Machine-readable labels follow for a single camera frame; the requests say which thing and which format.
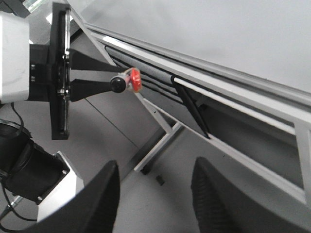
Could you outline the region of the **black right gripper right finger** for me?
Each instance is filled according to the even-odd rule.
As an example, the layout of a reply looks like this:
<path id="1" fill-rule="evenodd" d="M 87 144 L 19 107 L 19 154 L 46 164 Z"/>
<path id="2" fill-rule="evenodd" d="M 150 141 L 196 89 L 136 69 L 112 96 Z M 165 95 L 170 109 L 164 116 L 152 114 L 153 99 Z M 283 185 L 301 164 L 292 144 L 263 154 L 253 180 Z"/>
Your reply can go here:
<path id="1" fill-rule="evenodd" d="M 192 205 L 202 233 L 309 233 L 247 196 L 206 158 L 195 160 Z"/>

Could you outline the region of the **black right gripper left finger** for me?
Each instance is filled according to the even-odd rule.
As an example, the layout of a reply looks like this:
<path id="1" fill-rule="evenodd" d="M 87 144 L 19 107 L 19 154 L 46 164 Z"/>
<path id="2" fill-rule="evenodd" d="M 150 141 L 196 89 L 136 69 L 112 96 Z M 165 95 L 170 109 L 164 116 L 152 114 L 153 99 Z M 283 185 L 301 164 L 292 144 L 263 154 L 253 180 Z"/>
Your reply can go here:
<path id="1" fill-rule="evenodd" d="M 25 233 L 110 233 L 120 199 L 120 175 L 112 160 L 69 203 Z"/>

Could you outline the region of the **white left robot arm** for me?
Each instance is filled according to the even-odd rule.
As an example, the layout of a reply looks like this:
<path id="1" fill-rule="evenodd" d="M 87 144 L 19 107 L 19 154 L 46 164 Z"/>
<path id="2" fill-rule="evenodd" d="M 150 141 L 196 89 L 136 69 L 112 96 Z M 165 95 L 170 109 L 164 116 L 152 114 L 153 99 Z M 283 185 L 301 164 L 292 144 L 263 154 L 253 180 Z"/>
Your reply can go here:
<path id="1" fill-rule="evenodd" d="M 70 47 L 70 6 L 53 3 L 50 42 L 29 43 L 29 23 L 19 12 L 0 13 L 0 101 L 46 101 L 53 140 L 69 137 L 69 104 L 89 96 L 123 92 L 124 68 L 106 64 Z M 71 70 L 114 72 L 108 82 L 71 80 Z"/>

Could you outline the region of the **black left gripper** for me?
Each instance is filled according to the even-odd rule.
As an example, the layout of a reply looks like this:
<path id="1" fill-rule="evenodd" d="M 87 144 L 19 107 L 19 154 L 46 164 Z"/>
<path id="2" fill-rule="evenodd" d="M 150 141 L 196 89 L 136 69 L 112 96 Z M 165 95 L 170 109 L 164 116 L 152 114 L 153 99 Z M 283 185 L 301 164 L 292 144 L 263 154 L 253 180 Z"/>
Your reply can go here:
<path id="1" fill-rule="evenodd" d="M 94 59 L 77 50 L 70 50 L 70 6 L 52 4 L 50 42 L 30 45 L 29 101 L 43 101 L 50 105 L 51 137 L 66 140 L 69 137 L 69 63 L 73 70 L 91 70 L 123 73 L 124 68 Z M 75 79 L 70 82 L 70 101 L 111 91 L 107 82 Z"/>

